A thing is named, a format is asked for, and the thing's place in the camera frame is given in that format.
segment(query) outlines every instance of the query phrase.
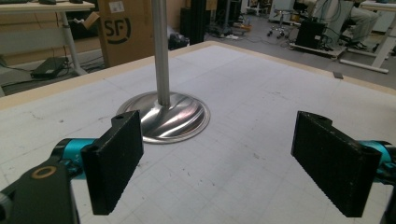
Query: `desk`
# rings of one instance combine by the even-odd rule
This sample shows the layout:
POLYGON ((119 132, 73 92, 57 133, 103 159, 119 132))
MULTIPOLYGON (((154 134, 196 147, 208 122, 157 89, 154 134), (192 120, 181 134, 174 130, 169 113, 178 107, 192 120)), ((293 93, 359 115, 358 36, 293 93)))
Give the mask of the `desk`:
MULTIPOLYGON (((0 98, 0 189, 61 139, 102 135, 121 104, 156 90, 153 63, 0 98)), ((379 223, 390 187, 373 184, 363 218, 343 217, 290 155, 291 142, 297 111, 305 110, 354 138, 395 144, 396 91, 216 42, 171 51, 169 69, 171 91, 203 100, 209 125, 181 143, 145 144, 108 217, 92 215, 85 181, 73 180, 81 223, 379 223)))
POLYGON ((94 7, 94 4, 87 2, 84 2, 83 4, 62 2, 57 3, 56 5, 41 5, 39 3, 0 5, 0 14, 59 12, 63 23, 61 28, 0 34, 0 43, 2 43, 0 45, 0 54, 67 45, 70 49, 74 70, 79 75, 87 74, 79 65, 76 46, 66 18, 66 12, 87 11, 92 7, 94 7))
MULTIPOLYGON (((395 3, 387 3, 381 4, 376 3, 375 1, 365 1, 361 3, 361 7, 368 10, 380 10, 380 11, 391 11, 396 12, 396 4, 395 3)), ((387 58, 389 52, 396 43, 396 17, 394 17, 392 24, 390 25, 389 29, 387 30, 384 38, 381 41, 381 44, 377 48, 375 54, 366 54, 369 56, 374 56, 375 59, 371 65, 364 64, 364 63, 355 63, 348 60, 340 60, 340 63, 346 63, 353 66, 373 70, 380 73, 387 73, 389 70, 385 68, 381 68, 382 63, 387 58)))

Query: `gray floor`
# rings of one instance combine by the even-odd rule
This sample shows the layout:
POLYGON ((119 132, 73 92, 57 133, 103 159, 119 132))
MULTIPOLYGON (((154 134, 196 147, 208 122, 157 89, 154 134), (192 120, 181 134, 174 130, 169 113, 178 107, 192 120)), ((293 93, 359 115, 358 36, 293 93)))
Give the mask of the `gray floor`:
MULTIPOLYGON (((219 41, 225 44, 237 46, 239 48, 250 49, 277 58, 313 66, 330 72, 339 72, 342 73, 343 76, 354 77, 357 79, 365 80, 377 85, 385 86, 396 90, 396 63, 395 63, 395 57, 393 56, 389 56, 389 59, 386 60, 382 66, 383 68, 389 69, 388 74, 381 74, 378 72, 373 72, 359 67, 342 64, 339 63, 338 60, 332 60, 328 56, 317 55, 313 51, 290 49, 289 42, 295 40, 298 34, 298 28, 295 26, 286 25, 288 28, 290 28, 289 39, 285 39, 283 37, 277 39, 276 34, 272 36, 267 36, 267 33, 270 30, 270 28, 273 25, 276 25, 275 23, 269 22, 268 19, 265 18, 264 16, 256 17, 253 15, 248 15, 246 17, 249 17, 250 24, 252 25, 252 29, 250 32, 238 36, 239 38, 237 40, 232 40, 227 38, 217 38, 212 35, 206 35, 205 41, 207 40, 219 41)), ((381 37, 382 36, 378 34, 371 35, 368 38, 368 42, 369 43, 375 43, 375 41, 378 42, 381 37)), ((101 56, 100 54, 92 55, 91 58, 88 59, 85 58, 84 60, 80 60, 80 63, 82 65, 85 65, 85 67, 83 66, 83 68, 88 70, 91 70, 90 66, 94 64, 94 67, 96 69, 92 69, 90 72, 97 71, 98 69, 103 68, 103 65, 100 64, 103 63, 103 60, 100 58, 100 56, 101 56)), ((354 53, 349 53, 349 52, 344 52, 343 54, 340 55, 339 58, 347 59, 358 63, 368 63, 368 64, 370 64, 373 61, 373 58, 354 54, 354 53)), ((8 85, 4 87, 3 90, 5 95, 10 95, 16 92, 30 90, 33 88, 37 88, 43 85, 48 85, 53 82, 61 81, 76 76, 72 70, 64 71, 64 73, 66 73, 65 76, 61 76, 53 80, 22 82, 21 84, 8 85)), ((29 80, 30 72, 5 69, 0 67, 0 76, 2 76, 2 78, 0 79, 0 85, 3 86, 5 84, 9 84, 13 82, 21 82, 24 80, 29 80), (5 75, 9 73, 12 73, 13 76, 9 76, 11 77, 11 79, 5 80, 3 77, 5 77, 5 75)))

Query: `white table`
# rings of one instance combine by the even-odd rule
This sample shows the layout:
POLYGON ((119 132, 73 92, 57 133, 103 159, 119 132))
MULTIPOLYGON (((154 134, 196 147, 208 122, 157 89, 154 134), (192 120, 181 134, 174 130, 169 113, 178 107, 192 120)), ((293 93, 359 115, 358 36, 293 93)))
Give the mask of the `white table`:
MULTIPOLYGON (((375 1, 365 1, 361 3, 361 7, 364 9, 368 10, 380 10, 380 11, 391 11, 391 12, 396 12, 396 4, 395 3, 387 3, 387 4, 381 4, 381 3, 376 3, 375 1)), ((391 23, 389 29, 387 30, 383 40, 381 41, 381 44, 377 48, 376 52, 374 54, 367 54, 364 53, 365 55, 368 56, 374 56, 375 59, 371 65, 364 64, 364 63, 355 63, 352 61, 348 60, 340 60, 340 63, 346 63, 350 64, 353 66, 373 70, 376 72, 380 73, 387 73, 389 70, 385 68, 381 68, 382 63, 385 61, 387 58, 389 52, 391 49, 394 48, 395 43, 396 43, 396 17, 394 17, 393 22, 391 23)))
MULTIPOLYGON (((390 187, 374 184, 363 218, 346 218, 290 155, 291 142, 304 110, 353 138, 396 144, 395 90, 215 42, 170 54, 171 91, 203 100, 209 125, 178 144, 145 144, 108 217, 92 215, 85 181, 73 180, 82 223, 379 223, 390 187)), ((102 135, 122 103, 156 90, 153 63, 0 98, 0 189, 46 160, 60 140, 102 135)))
POLYGON ((2 33, 0 34, 0 43, 2 43, 0 45, 0 54, 67 45, 70 49, 74 70, 79 75, 87 74, 79 65, 76 46, 67 21, 66 12, 87 11, 92 7, 94 7, 94 4, 87 2, 83 2, 83 4, 61 2, 56 5, 41 5, 39 3, 0 5, 0 14, 59 12, 63 23, 62 27, 52 29, 2 33))

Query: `cardboard box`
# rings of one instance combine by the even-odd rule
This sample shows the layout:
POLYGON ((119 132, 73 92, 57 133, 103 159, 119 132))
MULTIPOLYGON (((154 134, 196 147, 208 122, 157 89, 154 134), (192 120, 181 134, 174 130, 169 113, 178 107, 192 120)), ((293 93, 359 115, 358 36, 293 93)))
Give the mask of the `cardboard box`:
POLYGON ((93 12, 84 26, 98 24, 106 67, 154 55, 150 0, 103 0, 98 7, 99 13, 93 12))
MULTIPOLYGON (((186 0, 186 7, 191 7, 191 0, 186 0)), ((216 9, 218 9, 218 0, 206 0, 206 10, 211 11, 216 9)))

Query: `person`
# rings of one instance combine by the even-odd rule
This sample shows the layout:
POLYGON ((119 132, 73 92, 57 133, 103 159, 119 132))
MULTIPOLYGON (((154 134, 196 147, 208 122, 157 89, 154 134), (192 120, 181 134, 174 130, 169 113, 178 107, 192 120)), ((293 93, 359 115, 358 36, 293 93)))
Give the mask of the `person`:
MULTIPOLYGON (((308 16, 312 16, 315 5, 318 0, 296 0, 307 6, 308 16)), ((359 4, 364 0, 354 0, 354 7, 350 11, 349 18, 356 23, 350 43, 347 45, 355 49, 367 49, 363 44, 364 40, 373 31, 378 15, 373 12, 359 7, 359 4)))

